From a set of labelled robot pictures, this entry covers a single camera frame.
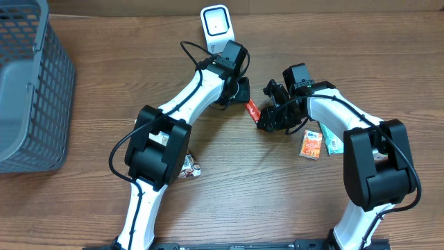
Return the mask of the green bottle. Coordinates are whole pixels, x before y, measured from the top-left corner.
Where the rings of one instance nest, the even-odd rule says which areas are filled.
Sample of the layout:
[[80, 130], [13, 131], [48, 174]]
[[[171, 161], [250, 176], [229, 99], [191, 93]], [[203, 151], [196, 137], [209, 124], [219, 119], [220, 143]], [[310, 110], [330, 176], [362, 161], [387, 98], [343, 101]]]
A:
[[375, 162], [386, 160], [388, 158], [387, 153], [380, 153], [378, 149], [373, 149], [373, 159]]

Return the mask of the red snack bar wrapper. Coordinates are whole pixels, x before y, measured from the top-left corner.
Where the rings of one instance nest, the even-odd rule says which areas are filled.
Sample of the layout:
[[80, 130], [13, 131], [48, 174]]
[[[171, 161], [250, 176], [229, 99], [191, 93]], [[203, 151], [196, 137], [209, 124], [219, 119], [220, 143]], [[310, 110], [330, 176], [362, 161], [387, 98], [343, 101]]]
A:
[[248, 103], [245, 104], [245, 107], [253, 121], [257, 123], [260, 119], [261, 112], [255, 102], [252, 99], [249, 99]]

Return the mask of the orange snack packet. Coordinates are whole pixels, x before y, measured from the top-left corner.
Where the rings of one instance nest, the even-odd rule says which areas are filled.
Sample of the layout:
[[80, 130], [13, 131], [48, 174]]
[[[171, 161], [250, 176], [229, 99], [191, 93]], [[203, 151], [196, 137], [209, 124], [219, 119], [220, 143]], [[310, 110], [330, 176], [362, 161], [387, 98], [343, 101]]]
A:
[[317, 160], [320, 157], [323, 134], [305, 130], [302, 137], [300, 156]]

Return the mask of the teal tissue pack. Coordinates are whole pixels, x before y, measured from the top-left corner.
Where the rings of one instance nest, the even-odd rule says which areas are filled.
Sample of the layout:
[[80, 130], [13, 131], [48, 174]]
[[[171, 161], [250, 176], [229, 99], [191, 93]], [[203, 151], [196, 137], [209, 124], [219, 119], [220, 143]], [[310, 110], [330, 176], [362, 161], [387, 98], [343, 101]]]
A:
[[319, 123], [328, 155], [341, 154], [344, 152], [343, 142], [326, 125]]

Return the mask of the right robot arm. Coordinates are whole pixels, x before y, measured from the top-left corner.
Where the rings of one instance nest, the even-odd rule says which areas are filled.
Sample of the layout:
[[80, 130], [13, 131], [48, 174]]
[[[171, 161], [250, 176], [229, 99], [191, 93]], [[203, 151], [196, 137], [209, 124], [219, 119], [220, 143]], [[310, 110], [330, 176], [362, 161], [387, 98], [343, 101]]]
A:
[[296, 240], [295, 246], [390, 249], [388, 240], [375, 240], [373, 233], [387, 214], [412, 209], [422, 195], [405, 125], [362, 111], [329, 81], [314, 82], [303, 63], [282, 75], [283, 84], [270, 80], [263, 89], [273, 103], [261, 110], [257, 127], [290, 135], [309, 120], [324, 124], [343, 143], [343, 182], [350, 199], [326, 239]]

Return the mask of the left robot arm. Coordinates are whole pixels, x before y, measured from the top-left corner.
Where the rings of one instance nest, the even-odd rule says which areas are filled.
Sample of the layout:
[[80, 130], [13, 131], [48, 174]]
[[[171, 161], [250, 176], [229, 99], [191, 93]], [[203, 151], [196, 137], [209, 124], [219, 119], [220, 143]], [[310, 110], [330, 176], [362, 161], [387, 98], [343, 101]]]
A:
[[244, 76], [249, 62], [248, 50], [230, 40], [221, 53], [209, 53], [194, 62], [193, 77], [172, 100], [140, 110], [134, 129], [117, 142], [108, 160], [111, 165], [119, 147], [128, 143], [124, 162], [129, 171], [122, 179], [130, 184], [130, 203], [123, 230], [111, 249], [151, 247], [162, 197], [180, 175], [193, 123], [213, 103], [229, 106], [249, 101]]

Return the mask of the brown nut snack pouch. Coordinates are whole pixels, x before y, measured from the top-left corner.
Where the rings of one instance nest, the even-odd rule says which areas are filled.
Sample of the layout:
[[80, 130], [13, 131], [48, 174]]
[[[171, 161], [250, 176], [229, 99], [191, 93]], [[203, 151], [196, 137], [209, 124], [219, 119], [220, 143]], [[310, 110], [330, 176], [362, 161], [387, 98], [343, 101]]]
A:
[[125, 155], [129, 175], [152, 183], [200, 176], [200, 166], [188, 150], [191, 126], [172, 118], [152, 126], [150, 121], [143, 117], [135, 122], [134, 129], [139, 132], [131, 137]]

